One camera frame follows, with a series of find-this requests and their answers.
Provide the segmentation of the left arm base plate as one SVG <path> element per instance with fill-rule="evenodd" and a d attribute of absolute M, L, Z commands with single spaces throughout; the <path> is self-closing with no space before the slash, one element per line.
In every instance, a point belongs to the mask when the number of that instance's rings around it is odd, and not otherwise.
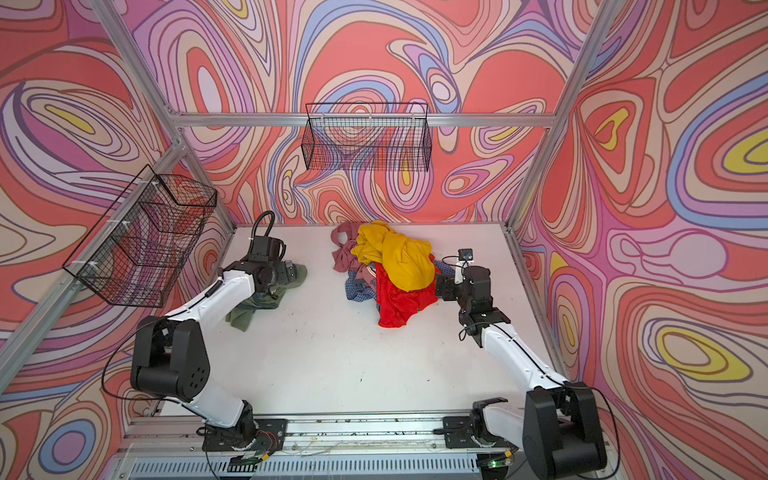
<path fill-rule="evenodd" d="M 205 452 L 274 453 L 283 449 L 288 421 L 284 418 L 252 419 L 223 428 L 203 424 L 196 431 Z"/>

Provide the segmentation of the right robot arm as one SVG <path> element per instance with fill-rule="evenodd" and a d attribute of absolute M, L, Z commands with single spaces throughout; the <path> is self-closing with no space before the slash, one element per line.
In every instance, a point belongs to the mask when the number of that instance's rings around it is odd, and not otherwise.
<path fill-rule="evenodd" d="M 597 472 L 608 464 L 592 388 L 557 373 L 529 348 L 511 319 L 493 303 L 491 272 L 457 268 L 436 278 L 436 295 L 459 306 L 460 338 L 472 338 L 511 376 L 522 408 L 495 397 L 473 403 L 465 417 L 446 417 L 439 434 L 450 449 L 503 444 L 525 453 L 540 479 Z"/>

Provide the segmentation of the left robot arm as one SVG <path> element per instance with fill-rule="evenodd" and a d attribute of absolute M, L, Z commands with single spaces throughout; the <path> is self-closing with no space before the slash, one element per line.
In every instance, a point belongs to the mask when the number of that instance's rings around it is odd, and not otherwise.
<path fill-rule="evenodd" d="M 215 282 L 165 316 L 143 319 L 136 331 L 131 387 L 178 402 L 203 419 L 204 448 L 253 448 L 259 427 L 249 402 L 233 396 L 210 378 L 204 332 L 255 294 L 272 294 L 297 278 L 284 260 L 285 243 L 270 236 L 251 238 L 246 256 L 228 265 Z"/>

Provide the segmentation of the green cloth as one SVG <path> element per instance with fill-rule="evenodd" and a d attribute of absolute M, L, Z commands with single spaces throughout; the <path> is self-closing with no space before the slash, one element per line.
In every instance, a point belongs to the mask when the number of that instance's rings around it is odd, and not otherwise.
<path fill-rule="evenodd" d="M 286 286 L 268 288 L 265 292 L 256 292 L 240 302 L 225 317 L 225 321 L 233 328 L 245 332 L 257 310 L 276 310 L 285 294 L 291 289 L 299 288 L 308 276 L 305 265 L 295 264 L 299 269 L 298 280 Z"/>

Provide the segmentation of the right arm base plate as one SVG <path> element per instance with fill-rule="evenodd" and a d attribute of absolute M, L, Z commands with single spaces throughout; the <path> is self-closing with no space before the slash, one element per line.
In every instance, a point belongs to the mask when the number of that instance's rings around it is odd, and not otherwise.
<path fill-rule="evenodd" d="M 448 449 L 505 448 L 516 452 L 518 447 L 502 437 L 490 434 L 474 415 L 451 415 L 442 418 L 442 425 L 433 430 L 441 436 Z"/>

